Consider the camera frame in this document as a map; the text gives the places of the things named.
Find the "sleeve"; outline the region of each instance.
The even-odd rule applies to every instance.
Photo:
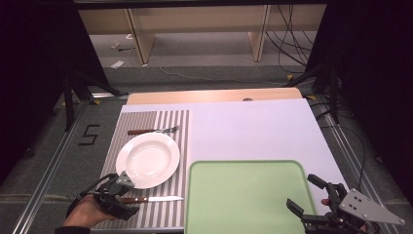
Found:
[[[64,226],[55,229],[55,234],[90,234],[91,229],[77,226]]]

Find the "metal bracket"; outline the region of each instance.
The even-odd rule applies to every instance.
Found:
[[[404,225],[404,219],[389,212],[371,198],[364,196],[354,188],[343,199],[340,204],[340,210],[348,214],[357,216],[364,221],[375,221]]]
[[[122,173],[119,175],[118,180],[116,183],[120,185],[124,185],[129,188],[134,188],[134,183],[131,181],[131,179],[128,177],[128,174],[126,171],[122,171]]]

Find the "knife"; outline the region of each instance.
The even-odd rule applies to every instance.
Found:
[[[178,130],[179,130],[179,125],[172,127],[172,128],[162,129],[162,130],[155,130],[155,129],[129,130],[128,135],[141,135],[141,134],[147,134],[147,133],[173,134]]]
[[[118,198],[118,201],[123,204],[139,204],[150,202],[173,202],[181,201],[182,197],[166,196],[166,197],[135,197],[135,198]]]

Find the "robotic arm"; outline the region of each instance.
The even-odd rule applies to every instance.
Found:
[[[331,209],[331,212],[325,215],[304,214],[301,207],[287,199],[286,206],[301,219],[307,234],[371,234],[378,233],[378,230],[371,227],[374,222],[404,225],[403,219],[355,189],[351,189],[348,193],[343,184],[325,182],[316,175],[309,175],[307,180],[320,189],[326,189],[329,199],[328,207]],[[363,225],[367,226],[367,232],[360,229]]]

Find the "white plate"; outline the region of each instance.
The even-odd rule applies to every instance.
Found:
[[[118,154],[116,172],[126,171],[135,188],[155,187],[172,176],[179,164],[179,148],[169,136],[143,134],[131,139]]]

